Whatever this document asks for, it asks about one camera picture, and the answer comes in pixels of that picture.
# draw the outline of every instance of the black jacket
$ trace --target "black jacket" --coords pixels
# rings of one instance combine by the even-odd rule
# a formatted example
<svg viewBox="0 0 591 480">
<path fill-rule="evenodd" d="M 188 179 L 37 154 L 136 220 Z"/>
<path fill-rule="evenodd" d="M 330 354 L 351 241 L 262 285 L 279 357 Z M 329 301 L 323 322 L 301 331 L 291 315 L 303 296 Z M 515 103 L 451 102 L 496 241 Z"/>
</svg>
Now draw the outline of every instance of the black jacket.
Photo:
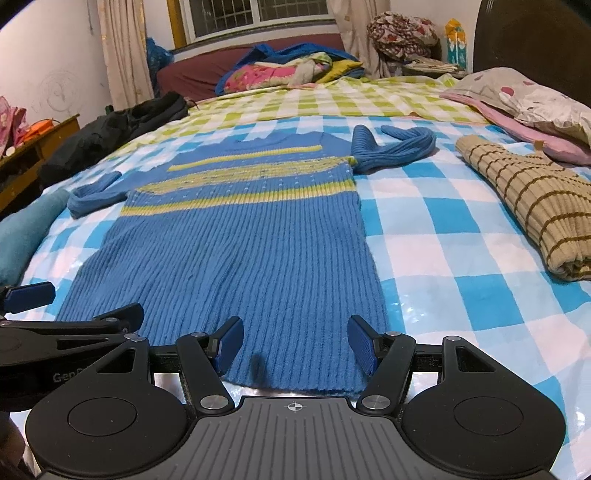
<svg viewBox="0 0 591 480">
<path fill-rule="evenodd" d="M 70 178 L 85 170 L 130 140 L 164 124 L 187 116 L 187 104 L 176 92 L 162 98 L 98 117 L 64 143 L 39 169 L 41 187 Z"/>
</svg>

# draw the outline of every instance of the wooden dresser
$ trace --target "wooden dresser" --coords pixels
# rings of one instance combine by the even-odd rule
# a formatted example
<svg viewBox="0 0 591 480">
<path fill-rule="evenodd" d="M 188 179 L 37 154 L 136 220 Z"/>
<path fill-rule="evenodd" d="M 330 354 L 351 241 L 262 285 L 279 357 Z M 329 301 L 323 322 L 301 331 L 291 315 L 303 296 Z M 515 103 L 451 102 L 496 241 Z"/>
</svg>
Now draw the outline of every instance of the wooden dresser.
<svg viewBox="0 0 591 480">
<path fill-rule="evenodd" d="M 0 219 L 39 197 L 37 170 L 61 143 L 80 129 L 78 115 L 63 121 L 0 158 Z"/>
</svg>

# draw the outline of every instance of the curtain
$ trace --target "curtain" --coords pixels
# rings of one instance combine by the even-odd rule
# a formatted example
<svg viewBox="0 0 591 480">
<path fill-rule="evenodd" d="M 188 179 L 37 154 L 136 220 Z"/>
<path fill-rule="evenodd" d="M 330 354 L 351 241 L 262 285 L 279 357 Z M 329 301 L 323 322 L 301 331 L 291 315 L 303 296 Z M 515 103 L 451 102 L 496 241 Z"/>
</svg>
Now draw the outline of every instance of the curtain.
<svg viewBox="0 0 591 480">
<path fill-rule="evenodd" d="M 122 110 L 154 98 L 143 0 L 98 0 L 98 6 L 113 107 Z"/>
<path fill-rule="evenodd" d="M 390 10 L 389 0 L 329 0 L 345 50 L 363 62 L 366 74 L 373 79 L 389 77 L 369 38 L 367 27 L 376 15 Z"/>
</svg>

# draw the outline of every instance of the blue gripper pad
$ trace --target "blue gripper pad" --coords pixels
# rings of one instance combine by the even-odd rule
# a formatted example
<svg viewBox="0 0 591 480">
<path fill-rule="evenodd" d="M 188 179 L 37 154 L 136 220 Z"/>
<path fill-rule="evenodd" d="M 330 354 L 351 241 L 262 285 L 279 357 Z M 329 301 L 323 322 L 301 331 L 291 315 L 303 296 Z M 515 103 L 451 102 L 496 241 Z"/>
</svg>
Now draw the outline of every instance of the blue gripper pad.
<svg viewBox="0 0 591 480">
<path fill-rule="evenodd" d="M 355 354 L 357 363 L 366 375 L 373 375 L 378 368 L 378 359 L 374 354 L 374 344 L 371 336 L 356 320 L 357 315 L 349 318 L 347 337 L 349 346 Z"/>
<path fill-rule="evenodd" d="M 212 359 L 212 365 L 218 375 L 225 374 L 236 358 L 244 340 L 244 323 L 241 318 L 228 329 L 219 339 L 217 355 Z"/>
<path fill-rule="evenodd" d="M 56 289 L 49 281 L 14 287 L 4 297 L 5 312 L 20 313 L 49 305 L 56 299 Z"/>
</svg>

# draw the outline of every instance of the wall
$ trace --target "wall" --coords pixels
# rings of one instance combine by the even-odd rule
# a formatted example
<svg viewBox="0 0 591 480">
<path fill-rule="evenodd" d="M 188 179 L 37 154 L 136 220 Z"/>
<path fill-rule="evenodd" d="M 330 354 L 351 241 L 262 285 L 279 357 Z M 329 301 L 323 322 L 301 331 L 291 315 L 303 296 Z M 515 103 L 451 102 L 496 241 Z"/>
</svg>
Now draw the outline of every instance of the wall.
<svg viewBox="0 0 591 480">
<path fill-rule="evenodd" d="M 27 121 L 84 125 L 111 103 L 96 0 L 36 0 L 0 31 L 0 95 Z"/>
<path fill-rule="evenodd" d="M 146 33 L 167 50 L 174 49 L 173 31 L 170 28 L 166 0 L 144 0 Z"/>
<path fill-rule="evenodd" d="M 445 25 L 455 18 L 466 32 L 468 44 L 468 70 L 472 71 L 472 47 L 480 0 L 390 0 L 393 12 L 416 17 L 426 17 L 437 25 L 437 34 L 442 39 L 443 59 L 447 56 Z"/>
</svg>

